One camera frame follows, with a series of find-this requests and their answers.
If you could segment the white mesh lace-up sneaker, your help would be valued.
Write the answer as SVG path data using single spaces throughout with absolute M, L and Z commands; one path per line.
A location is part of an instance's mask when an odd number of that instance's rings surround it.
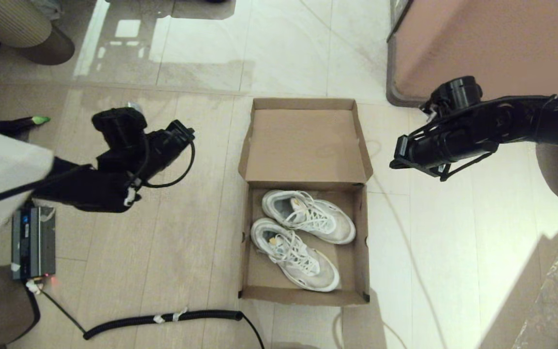
M 257 251 L 298 287 L 315 292 L 331 292 L 339 287 L 340 273 L 332 261 L 304 243 L 295 231 L 270 218 L 261 218 L 252 224 L 250 238 Z
M 262 197 L 262 210 L 285 228 L 304 231 L 335 245 L 352 243 L 356 228 L 337 205 L 301 190 L 271 190 Z

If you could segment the grey metal power inverter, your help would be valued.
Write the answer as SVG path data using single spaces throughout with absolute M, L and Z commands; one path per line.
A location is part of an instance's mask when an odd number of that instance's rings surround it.
M 25 203 L 13 214 L 11 271 L 14 281 L 56 273 L 56 209 Z

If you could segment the grey crumpled cloth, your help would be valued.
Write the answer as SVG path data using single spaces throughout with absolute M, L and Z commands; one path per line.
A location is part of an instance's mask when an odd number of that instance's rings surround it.
M 29 0 L 40 13 L 44 14 L 49 21 L 55 21 L 62 17 L 63 7 L 61 0 Z

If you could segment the black object with green tip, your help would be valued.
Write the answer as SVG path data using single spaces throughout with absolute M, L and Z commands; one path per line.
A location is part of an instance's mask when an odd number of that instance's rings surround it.
M 40 125 L 44 125 L 49 121 L 51 121 L 51 118 L 44 116 L 32 116 L 11 121 L 0 121 L 0 134 L 14 138 L 22 133 L 29 132 Z

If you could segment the beige ribbed round pouf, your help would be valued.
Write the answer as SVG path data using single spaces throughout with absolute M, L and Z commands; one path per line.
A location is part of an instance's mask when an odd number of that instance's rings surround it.
M 29 0 L 0 0 L 0 42 L 14 48 L 38 46 L 52 24 Z

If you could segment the brown cardboard shoe box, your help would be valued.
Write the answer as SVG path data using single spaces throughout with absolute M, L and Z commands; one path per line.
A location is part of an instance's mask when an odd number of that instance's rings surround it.
M 239 298 L 310 306 L 359 306 L 370 302 L 366 181 L 372 164 L 353 99 L 255 98 L 238 168 L 246 182 L 241 232 Z M 328 293 L 292 285 L 279 268 L 255 252 L 250 238 L 262 217 L 262 195 L 299 189 L 345 210 L 355 241 L 339 246 L 313 236 L 304 241 L 339 268 L 340 285 Z

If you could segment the pink cabinet with grey rim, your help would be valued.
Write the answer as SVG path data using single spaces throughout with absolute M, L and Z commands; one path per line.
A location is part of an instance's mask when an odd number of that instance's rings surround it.
M 416 107 L 472 76 L 485 99 L 558 94 L 558 0 L 400 0 L 386 97 Z

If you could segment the brown seat with black rim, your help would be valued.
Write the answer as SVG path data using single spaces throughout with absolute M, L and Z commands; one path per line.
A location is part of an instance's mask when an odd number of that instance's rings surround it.
M 0 284 L 0 349 L 28 334 L 40 319 L 36 297 L 25 285 Z

